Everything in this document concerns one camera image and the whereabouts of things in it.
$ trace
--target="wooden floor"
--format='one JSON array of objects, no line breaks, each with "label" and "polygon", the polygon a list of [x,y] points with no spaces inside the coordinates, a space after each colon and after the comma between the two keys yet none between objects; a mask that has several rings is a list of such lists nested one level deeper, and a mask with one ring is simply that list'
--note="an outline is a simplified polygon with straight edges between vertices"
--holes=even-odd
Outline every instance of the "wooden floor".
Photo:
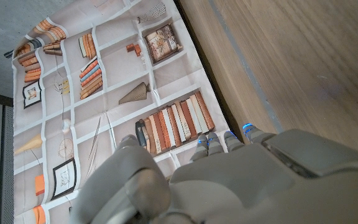
[{"label": "wooden floor", "polygon": [[298,128],[358,150],[358,1],[180,3],[238,126]]}]

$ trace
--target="framed picture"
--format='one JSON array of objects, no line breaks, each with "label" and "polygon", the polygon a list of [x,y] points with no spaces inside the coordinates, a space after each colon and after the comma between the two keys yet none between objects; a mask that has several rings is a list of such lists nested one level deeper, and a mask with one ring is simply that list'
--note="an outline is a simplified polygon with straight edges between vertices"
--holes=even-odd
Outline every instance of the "framed picture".
[{"label": "framed picture", "polygon": [[35,81],[28,86],[23,87],[24,109],[31,105],[41,102],[40,82]]},{"label": "framed picture", "polygon": [[55,180],[55,187],[51,200],[74,191],[77,181],[74,159],[69,159],[63,164],[53,168],[53,179]]},{"label": "framed picture", "polygon": [[144,38],[149,47],[153,63],[157,63],[162,59],[167,58],[181,48],[179,47],[170,24],[157,29],[151,34],[146,35]]}]

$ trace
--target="shelf compartment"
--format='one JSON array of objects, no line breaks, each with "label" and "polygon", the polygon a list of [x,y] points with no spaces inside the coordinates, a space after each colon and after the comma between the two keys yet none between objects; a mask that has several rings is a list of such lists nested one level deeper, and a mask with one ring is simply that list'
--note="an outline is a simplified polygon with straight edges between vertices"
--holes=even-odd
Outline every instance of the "shelf compartment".
[{"label": "shelf compartment", "polygon": [[45,88],[43,93],[45,95],[46,116],[54,114],[57,111],[63,112],[63,109],[70,106],[70,92],[62,94],[65,90],[59,90],[64,87],[63,82],[67,82],[66,85],[69,86],[67,73],[64,67],[61,67],[50,75],[44,77],[42,81]]},{"label": "shelf compartment", "polygon": [[[14,151],[18,150],[18,148],[22,147],[28,141],[30,141],[34,136],[41,134],[42,125],[36,125],[33,128],[30,128],[23,133],[18,134],[14,137],[13,148]],[[15,155],[15,159],[13,160],[13,168],[14,170],[19,169],[31,162],[37,161],[42,158],[42,147],[33,150],[26,150],[21,152],[20,154]]]},{"label": "shelf compartment", "polygon": [[42,166],[32,167],[13,177],[14,181],[14,214],[19,215],[40,205],[44,194],[35,195],[35,177],[42,175]]},{"label": "shelf compartment", "polygon": [[93,95],[101,95],[99,93],[103,91],[103,85],[98,88],[95,92],[93,92],[90,96],[86,97],[85,99],[81,100],[81,79],[80,79],[81,70],[78,70],[74,73],[71,73],[71,80],[73,81],[73,95],[74,95],[74,103],[75,106],[86,103],[90,99],[93,99]]},{"label": "shelf compartment", "polygon": [[75,122],[74,124],[79,124],[87,119],[100,117],[106,111],[106,104],[105,104],[105,95],[98,95],[97,97],[93,98],[92,100],[82,101],[81,104],[76,105],[74,108],[75,112]]},{"label": "shelf compartment", "polygon": [[164,177],[169,177],[177,169],[175,163],[173,162],[172,157],[167,157],[161,161],[157,162],[158,167],[160,168]]},{"label": "shelf compartment", "polygon": [[136,22],[136,17],[131,15],[129,11],[126,11],[117,18],[96,26],[96,38],[98,39],[99,46],[127,34],[136,34]]},{"label": "shelf compartment", "polygon": [[[66,146],[70,151],[61,150],[61,147]],[[46,148],[46,163],[48,164],[48,198],[49,201],[53,195],[53,189],[55,186],[55,181],[53,178],[53,168],[63,164],[65,161],[71,159],[74,156],[74,145],[73,145],[73,136],[71,131],[66,134],[62,131],[58,134],[55,134],[53,137],[47,138],[45,142]]]},{"label": "shelf compartment", "polygon": [[106,71],[108,87],[132,79],[144,73],[147,69],[143,65],[143,56],[137,57],[134,51],[127,52],[126,46],[129,44],[139,44],[143,53],[145,52],[143,42],[136,35],[101,50],[101,58]]},{"label": "shelf compartment", "polygon": [[15,103],[14,111],[14,129],[18,130],[42,119],[42,102],[24,109],[23,99]]},{"label": "shelf compartment", "polygon": [[84,65],[86,65],[90,59],[88,57],[82,57],[80,43],[78,39],[82,37],[84,34],[91,34],[92,29],[88,29],[80,34],[74,35],[64,40],[64,48],[67,59],[67,65],[70,68],[70,72],[74,73],[80,71]]},{"label": "shelf compartment", "polygon": [[144,75],[136,80],[129,82],[119,88],[113,89],[106,93],[107,110],[111,121],[115,121],[126,114],[131,114],[137,110],[140,110],[148,105],[151,105],[154,100],[153,93],[147,92],[146,100],[133,101],[128,103],[118,104],[119,100],[133,90],[137,85],[144,82],[146,85],[150,83],[150,76]]},{"label": "shelf compartment", "polygon": [[[86,175],[90,169],[91,155],[93,138],[90,138],[80,144],[78,144],[78,157],[80,158],[81,164],[81,181],[79,182],[80,188],[84,186],[84,183],[88,180]],[[92,165],[90,175],[96,170],[108,157],[112,155],[113,148],[111,144],[110,131],[104,131],[98,134],[98,147],[95,151],[94,162]]]},{"label": "shelf compartment", "polygon": [[75,133],[77,139],[86,136],[87,134],[91,133],[91,138],[94,136],[94,131],[98,127],[98,122],[100,118],[100,128],[109,124],[109,119],[106,113],[97,114],[96,116],[90,117],[86,120],[83,120],[79,123],[76,122],[74,125]]},{"label": "shelf compartment", "polygon": [[50,208],[48,210],[49,223],[69,223],[70,213],[68,212],[68,209],[73,205],[75,205],[75,198],[59,206]]},{"label": "shelf compartment", "polygon": [[42,73],[47,73],[63,63],[63,56],[45,54],[42,47],[39,48],[38,54],[42,64]]},{"label": "shelf compartment", "polygon": [[53,117],[45,122],[45,138],[49,139],[57,134],[61,134],[63,132],[63,120],[68,119],[71,120],[70,111],[66,111],[61,115]]}]

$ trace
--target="book spine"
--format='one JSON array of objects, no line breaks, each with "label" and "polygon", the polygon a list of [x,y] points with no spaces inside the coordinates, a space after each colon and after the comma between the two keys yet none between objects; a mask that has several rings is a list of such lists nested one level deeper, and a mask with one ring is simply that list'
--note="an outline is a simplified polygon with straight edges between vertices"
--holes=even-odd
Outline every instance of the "book spine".
[{"label": "book spine", "polygon": [[27,71],[27,73],[39,72],[39,71],[41,71],[41,68],[36,68],[36,69],[33,69],[33,70],[29,70],[29,71]]},{"label": "book spine", "polygon": [[171,127],[173,131],[173,138],[175,139],[175,145],[179,147],[181,145],[180,136],[179,136],[179,130],[177,126],[177,122],[175,120],[175,115],[173,115],[172,107],[167,108],[169,121],[171,122]]},{"label": "book spine", "polygon": [[57,55],[57,56],[62,56],[63,52],[61,50],[44,50],[45,54],[49,54],[49,55]]},{"label": "book spine", "polygon": [[179,113],[178,113],[178,109],[176,105],[172,105],[171,106],[172,109],[172,113],[175,117],[175,121],[177,123],[177,128],[178,128],[178,132],[179,132],[179,137],[180,137],[180,141],[184,142],[186,141],[186,137],[185,137],[185,132],[183,131],[183,127],[181,126],[181,122],[180,122],[180,117],[179,117]]},{"label": "book spine", "polygon": [[29,77],[40,76],[40,75],[41,75],[41,71],[27,72],[24,77],[29,78]]},{"label": "book spine", "polygon": [[164,115],[162,114],[162,111],[158,112],[158,118],[160,120],[162,134],[163,134],[163,138],[165,141],[165,146],[166,146],[166,148],[169,148],[169,147],[171,147],[171,142],[169,140],[167,125],[165,124]]},{"label": "book spine", "polygon": [[154,133],[153,133],[153,127],[152,127],[152,122],[149,118],[144,119],[144,125],[146,126],[146,131],[147,131],[147,135],[149,136],[149,140],[150,140],[150,153],[151,154],[156,154],[157,153],[157,148],[155,147],[155,139],[154,139]]},{"label": "book spine", "polygon": [[28,72],[30,70],[37,69],[37,68],[39,68],[39,69],[41,68],[39,63],[35,63],[32,65],[26,66],[26,67],[24,67],[24,70]]},{"label": "book spine", "polygon": [[139,122],[140,126],[142,127],[144,138],[146,140],[146,150],[150,153],[150,138],[149,134],[147,134],[146,125],[144,124],[144,121],[142,119]]},{"label": "book spine", "polygon": [[175,106],[178,110],[178,115],[179,115],[179,118],[180,118],[180,123],[181,123],[181,126],[183,128],[183,132],[185,133],[185,138],[186,140],[189,140],[191,138],[191,132],[190,132],[190,128],[189,128],[189,125],[187,124],[187,121],[186,121],[186,118],[185,118],[185,115],[183,114],[183,110],[180,106],[180,103],[179,101],[176,101],[175,102]]},{"label": "book spine", "polygon": [[92,84],[90,84],[88,87],[86,87],[84,90],[81,91],[80,93],[80,96],[84,95],[86,92],[90,91],[90,89],[92,89],[95,85],[97,85],[99,82],[102,81],[102,78],[98,78],[98,79],[95,79],[94,78],[94,82]]},{"label": "book spine", "polygon": [[201,95],[200,91],[196,92],[196,98],[197,98],[197,102],[200,106],[201,112],[204,116],[204,119],[205,119],[208,129],[209,130],[214,129],[215,128],[214,121],[212,120],[212,117],[208,111],[208,108],[206,107],[206,104],[204,102],[203,96]]},{"label": "book spine", "polygon": [[84,49],[84,42],[82,41],[82,37],[80,37],[78,39],[78,43],[80,44],[80,50],[82,53],[82,57],[85,58],[86,57],[86,53],[85,53],[85,49]]},{"label": "book spine", "polygon": [[154,116],[149,116],[150,124],[152,126],[153,131],[153,137],[154,137],[154,143],[155,143],[155,153],[161,152],[161,144],[160,144],[160,138],[158,136],[157,127],[155,125]]},{"label": "book spine", "polygon": [[171,145],[171,147],[176,146],[175,137],[173,136],[173,129],[172,129],[171,121],[169,120],[168,110],[166,108],[164,110],[162,110],[162,115],[164,117],[165,126],[167,127],[170,145]]},{"label": "book spine", "polygon": [[146,139],[144,138],[142,126],[139,121],[136,121],[135,123],[135,133],[140,146],[146,148]]},{"label": "book spine", "polygon": [[87,93],[81,96],[81,100],[87,98],[90,96],[90,94],[94,93],[98,88],[102,86],[103,82],[99,82],[96,86],[94,86],[92,89],[90,89]]},{"label": "book spine", "polygon": [[85,69],[87,69],[88,67],[89,67],[89,65],[91,64],[91,63],[93,63],[95,60],[97,59],[97,57],[95,56],[95,57],[93,57],[92,58],[92,60],[90,60],[84,67],[82,67],[81,68],[81,72],[84,72],[85,71]]},{"label": "book spine", "polygon": [[17,62],[19,62],[19,64],[22,64],[24,61],[26,61],[30,58],[33,58],[33,57],[35,57],[35,53],[24,56],[24,57],[20,58]]},{"label": "book spine", "polygon": [[102,70],[99,68],[96,72],[94,72],[90,77],[88,77],[86,80],[81,82],[81,86],[86,85],[88,82],[90,82],[94,77],[97,77],[98,75],[102,74]]},{"label": "book spine", "polygon": [[95,66],[97,66],[99,64],[99,62],[97,60],[95,60],[94,62],[92,62],[88,68],[85,69],[84,72],[81,72],[80,74],[80,78],[84,77],[86,74],[88,74],[88,72],[90,72]]},{"label": "book spine", "polygon": [[87,84],[85,84],[84,86],[81,86],[81,91],[86,89],[88,86],[90,86],[92,83],[96,82],[99,78],[102,77],[102,74],[97,75],[96,77],[92,78],[91,81],[89,81]]},{"label": "book spine", "polygon": [[25,60],[22,65],[26,67],[26,66],[32,65],[37,62],[38,62],[37,57],[32,57],[28,60]]},{"label": "book spine", "polygon": [[186,101],[180,102],[180,106],[183,111],[183,114],[185,115],[185,119],[187,121],[187,125],[190,130],[190,134],[191,134],[190,138],[197,137],[196,128],[194,127],[194,123],[190,115],[189,107],[187,107],[187,102]]},{"label": "book spine", "polygon": [[84,80],[86,80],[88,77],[90,77],[93,73],[95,73],[98,69],[100,69],[99,64],[97,64],[94,68],[92,68],[91,71],[89,71],[86,75],[84,75],[84,77],[81,78],[81,82],[83,82]]},{"label": "book spine", "polygon": [[191,102],[191,99],[187,99],[186,103],[187,103],[187,107],[189,107],[189,112],[191,115],[191,119],[193,120],[193,124],[196,129],[196,132],[197,132],[197,134],[201,133],[202,130],[201,130],[200,122],[198,121],[197,114],[196,114],[196,111],[194,110],[193,103]]},{"label": "book spine", "polygon": [[40,79],[39,75],[36,75],[36,76],[33,76],[33,77],[28,77],[28,78],[24,77],[24,82],[32,82],[32,81],[36,81],[38,79]]},{"label": "book spine", "polygon": [[160,118],[158,118],[158,113],[153,114],[153,118],[154,118],[155,127],[157,128],[158,139],[160,140],[160,145],[161,145],[161,150],[158,151],[157,149],[157,153],[160,153],[162,150],[166,149],[167,146],[165,145],[164,134],[162,133],[161,123],[160,123]]},{"label": "book spine", "polygon": [[93,58],[96,56],[96,49],[94,47],[92,34],[88,34],[88,40],[89,40],[89,48],[91,49],[91,58]]},{"label": "book spine", "polygon": [[88,48],[88,58],[91,59],[91,45],[90,45],[90,39],[88,38],[88,35],[85,34],[85,39],[86,39],[86,47]]},{"label": "book spine", "polygon": [[203,133],[207,133],[209,131],[209,129],[208,129],[207,125],[206,125],[206,122],[205,122],[203,113],[201,112],[200,106],[198,105],[196,96],[191,95],[190,96],[190,101],[191,101],[191,104],[194,107],[194,111],[196,112],[198,122],[200,122],[201,131]]},{"label": "book spine", "polygon": [[88,52],[88,41],[87,41],[87,35],[86,34],[84,34],[82,36],[82,41],[84,42],[85,54],[86,54],[87,57],[89,57],[90,53]]}]

